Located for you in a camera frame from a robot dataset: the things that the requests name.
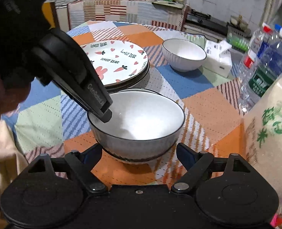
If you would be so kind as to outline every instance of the bowl rim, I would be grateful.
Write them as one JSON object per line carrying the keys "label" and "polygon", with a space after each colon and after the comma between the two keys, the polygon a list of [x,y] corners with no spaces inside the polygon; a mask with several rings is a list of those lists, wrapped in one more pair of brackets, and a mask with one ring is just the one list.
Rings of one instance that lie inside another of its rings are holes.
{"label": "bowl rim", "polygon": [[[150,93],[150,92],[146,92],[146,91],[128,91],[128,90],[127,90],[127,91],[123,90],[123,91],[120,91],[119,93],[125,93],[125,92]],[[95,126],[95,125],[92,123],[92,121],[90,120],[90,118],[89,118],[89,113],[90,113],[90,111],[87,112],[88,120],[89,120],[90,124],[91,124],[92,126],[94,126],[97,130],[99,130],[101,133],[107,134],[108,136],[111,136],[111,137],[114,137],[114,138],[117,138],[117,139],[124,139],[124,140],[130,140],[130,141],[135,141],[135,142],[144,142],[144,141],[152,141],[152,140],[163,139],[163,138],[166,138],[166,137],[168,137],[168,136],[170,136],[170,135],[172,135],[172,134],[174,134],[174,133],[177,133],[179,130],[181,130],[182,126],[184,125],[184,122],[186,121],[186,115],[185,115],[184,110],[182,109],[182,107],[180,107],[180,105],[179,105],[177,102],[173,101],[172,99],[170,99],[170,98],[168,98],[168,97],[166,97],[166,96],[164,96],[164,95],[161,95],[161,94],[158,93],[158,92],[157,92],[157,93],[150,93],[150,94],[163,96],[163,97],[165,97],[165,98],[171,100],[171,101],[174,102],[175,104],[177,104],[177,106],[180,108],[180,110],[181,110],[182,113],[183,113],[183,122],[182,122],[181,126],[180,126],[177,130],[175,130],[175,131],[172,132],[172,133],[169,133],[168,135],[165,135],[165,136],[160,137],[160,138],[155,138],[155,139],[141,139],[141,140],[137,140],[137,139],[125,139],[125,138],[121,138],[121,137],[118,137],[118,136],[111,135],[111,134],[109,134],[109,133],[107,133],[107,132],[104,132],[104,131],[102,131],[101,129],[99,129],[97,126]]]}
{"label": "bowl rim", "polygon": [[[201,50],[203,50],[203,52],[205,53],[206,56],[205,56],[204,59],[198,59],[198,60],[197,60],[197,59],[186,59],[186,58],[184,58],[184,57],[180,57],[180,56],[177,55],[176,53],[173,53],[173,52],[171,52],[171,51],[169,51],[169,50],[166,49],[166,47],[164,46],[164,42],[166,42],[166,41],[168,41],[168,40],[183,40],[183,41],[192,43],[192,44],[194,44],[195,46],[197,46],[198,48],[200,48]],[[163,46],[163,48],[164,48],[166,51],[168,51],[169,53],[174,54],[174,55],[176,55],[177,57],[180,57],[180,58],[182,58],[182,59],[186,59],[186,60],[190,60],[190,61],[203,61],[203,60],[205,60],[205,59],[207,58],[206,51],[205,51],[203,48],[201,48],[199,45],[197,45],[197,44],[195,44],[195,43],[193,43],[193,42],[191,42],[191,41],[189,41],[189,40],[184,40],[184,39],[179,39],[179,38],[167,39],[167,40],[163,41],[162,46]]]}

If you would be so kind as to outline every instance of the striped fabric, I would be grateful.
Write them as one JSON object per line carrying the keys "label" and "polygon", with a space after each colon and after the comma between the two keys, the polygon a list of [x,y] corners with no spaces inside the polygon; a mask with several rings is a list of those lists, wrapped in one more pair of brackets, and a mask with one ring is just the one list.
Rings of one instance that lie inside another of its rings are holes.
{"label": "striped fabric", "polygon": [[104,15],[104,5],[96,5],[96,15]]}
{"label": "striped fabric", "polygon": [[123,40],[123,41],[131,42],[131,40],[128,39],[126,35],[114,37],[114,38],[111,38],[111,40]]}
{"label": "striped fabric", "polygon": [[90,131],[87,113],[67,95],[61,95],[63,139],[71,139]]}
{"label": "striped fabric", "polygon": [[[65,149],[64,144],[56,145],[51,148],[47,147],[36,147],[32,151],[26,153],[25,158],[28,163],[31,163],[39,154],[47,153],[51,158],[54,157],[64,157],[65,156]],[[63,172],[55,172],[58,177],[67,178],[67,174]]]}
{"label": "striped fabric", "polygon": [[80,34],[83,34],[83,33],[89,33],[89,32],[90,32],[89,27],[88,26],[84,26],[84,27],[74,28],[74,29],[70,30],[69,32],[67,32],[67,34],[70,37],[74,37],[74,36],[77,36],[77,35],[80,35]]}
{"label": "striped fabric", "polygon": [[243,112],[240,111],[238,104],[240,84],[237,78],[227,83],[216,86],[216,89],[222,93],[224,98],[226,98],[226,100],[237,110],[240,115],[243,115]]}
{"label": "striped fabric", "polygon": [[96,21],[104,21],[105,15],[96,15]]}
{"label": "striped fabric", "polygon": [[68,16],[70,28],[75,28],[85,22],[85,12],[83,2],[69,3]]}
{"label": "striped fabric", "polygon": [[120,0],[95,0],[96,5],[119,5]]}
{"label": "striped fabric", "polygon": [[234,77],[238,77],[238,72],[239,72],[239,63],[232,62],[231,74]]}
{"label": "striped fabric", "polygon": [[125,22],[125,21],[127,21],[127,15],[120,15],[119,21],[120,21],[120,22]]}
{"label": "striped fabric", "polygon": [[126,6],[122,5],[110,5],[111,15],[126,15]]}
{"label": "striped fabric", "polygon": [[110,5],[104,5],[104,14],[110,15]]}
{"label": "striped fabric", "polygon": [[155,166],[155,177],[159,184],[166,184],[169,187],[186,173],[186,169],[182,166],[176,156],[176,145],[184,143],[192,150],[208,151],[210,140],[206,136],[202,126],[194,119],[192,114],[186,108],[181,100],[176,101],[184,110],[186,121],[183,130],[174,146],[167,152]]}
{"label": "striped fabric", "polygon": [[165,28],[177,30],[177,26],[168,24],[166,22],[152,21],[152,25],[156,27],[165,27]]}
{"label": "striped fabric", "polygon": [[162,52],[162,45],[144,47],[152,66],[166,65],[167,61]]}
{"label": "striped fabric", "polygon": [[115,37],[124,36],[122,31],[118,29],[117,27],[93,31],[91,32],[91,34],[93,38],[95,39],[95,41],[113,39]]}
{"label": "striped fabric", "polygon": [[151,31],[162,31],[165,30],[165,28],[162,27],[153,27],[153,26],[149,26],[149,25],[145,25],[146,28],[148,28]]}

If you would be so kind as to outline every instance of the gas stove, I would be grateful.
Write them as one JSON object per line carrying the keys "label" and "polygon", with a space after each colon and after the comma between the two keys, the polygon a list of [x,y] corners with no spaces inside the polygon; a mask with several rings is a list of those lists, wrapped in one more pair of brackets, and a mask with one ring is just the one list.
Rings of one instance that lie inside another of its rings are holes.
{"label": "gas stove", "polygon": [[[41,154],[1,195],[7,228],[272,228],[278,196],[240,155],[218,158],[181,143],[176,154],[187,173],[170,190],[108,190],[91,173],[102,157],[100,144],[64,158]],[[68,179],[55,172],[66,172]],[[213,172],[223,175],[211,179]]]}
{"label": "gas stove", "polygon": [[194,9],[188,13],[186,23],[208,29],[224,36],[227,36],[228,34],[228,26],[226,22],[213,18],[209,14],[198,12]]}

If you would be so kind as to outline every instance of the plate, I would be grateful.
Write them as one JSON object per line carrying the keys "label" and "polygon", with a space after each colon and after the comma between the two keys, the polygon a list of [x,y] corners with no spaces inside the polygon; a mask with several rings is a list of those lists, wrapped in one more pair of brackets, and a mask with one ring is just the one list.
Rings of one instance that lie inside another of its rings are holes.
{"label": "plate", "polygon": [[123,83],[123,84],[119,84],[119,85],[115,85],[115,86],[106,88],[106,89],[107,89],[107,92],[111,94],[111,93],[115,93],[115,92],[118,92],[118,91],[122,91],[122,90],[125,90],[125,89],[128,89],[128,88],[130,88],[130,87],[135,86],[137,83],[139,83],[140,81],[142,81],[143,78],[145,78],[145,76],[147,75],[148,71],[149,71],[149,64],[148,64],[147,67],[146,67],[142,72],[140,72],[140,74],[137,75],[134,79],[129,80],[129,81]]}
{"label": "plate", "polygon": [[82,46],[105,87],[136,77],[148,64],[140,46],[122,40],[104,40]]}

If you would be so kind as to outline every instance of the patchwork tablecloth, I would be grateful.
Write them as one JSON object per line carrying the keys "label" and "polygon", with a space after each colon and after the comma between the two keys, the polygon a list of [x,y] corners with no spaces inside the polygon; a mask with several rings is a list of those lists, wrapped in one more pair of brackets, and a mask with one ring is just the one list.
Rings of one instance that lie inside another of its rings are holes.
{"label": "patchwork tablecloth", "polygon": [[[231,152],[243,153],[243,127],[237,103],[238,63],[233,63],[229,77],[224,78],[202,67],[187,73],[176,72],[163,56],[163,40],[183,38],[204,47],[203,36],[162,27],[94,21],[83,23],[68,34],[79,45],[112,39],[143,47],[151,68],[136,87],[157,91],[180,104],[186,121],[178,142],[195,151],[206,150],[219,157],[227,157]],[[12,127],[17,144],[23,153],[28,154],[29,161],[40,152],[59,156],[60,152],[63,155],[72,149],[84,151],[96,142],[86,112],[52,83],[43,87],[34,80],[27,100],[17,111],[3,118]],[[101,161],[93,170],[107,185],[171,185],[185,171],[177,160],[175,145],[162,159],[143,165],[123,164],[103,152]]]}
{"label": "patchwork tablecloth", "polygon": [[68,4],[70,28],[92,21],[121,21],[181,31],[188,6],[183,9],[152,4],[153,0],[79,0]]}

